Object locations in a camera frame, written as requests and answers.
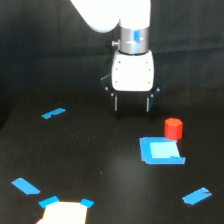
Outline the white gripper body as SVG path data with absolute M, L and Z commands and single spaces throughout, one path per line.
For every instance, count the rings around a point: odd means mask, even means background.
M 116 92 L 159 92 L 162 79 L 154 75 L 151 51 L 142 55 L 126 55 L 116 51 L 111 73 L 101 78 L 105 90 Z

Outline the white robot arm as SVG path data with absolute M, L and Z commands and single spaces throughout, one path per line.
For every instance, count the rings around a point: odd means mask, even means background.
M 151 0 L 70 0 L 85 23 L 98 33 L 120 27 L 120 38 L 108 41 L 116 47 L 111 72 L 101 78 L 104 89 L 118 112 L 120 92 L 146 93 L 146 113 L 153 117 L 154 99 L 161 91 L 161 78 L 154 74 L 154 58 L 149 49 Z

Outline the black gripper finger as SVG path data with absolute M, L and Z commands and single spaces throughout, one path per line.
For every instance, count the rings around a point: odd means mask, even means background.
M 113 95 L 112 97 L 112 105 L 113 105 L 114 116 L 118 118 L 119 112 L 118 112 L 118 95 L 117 94 Z
M 153 105 L 154 105 L 154 94 L 147 95 L 146 98 L 146 113 L 149 118 L 153 118 Z

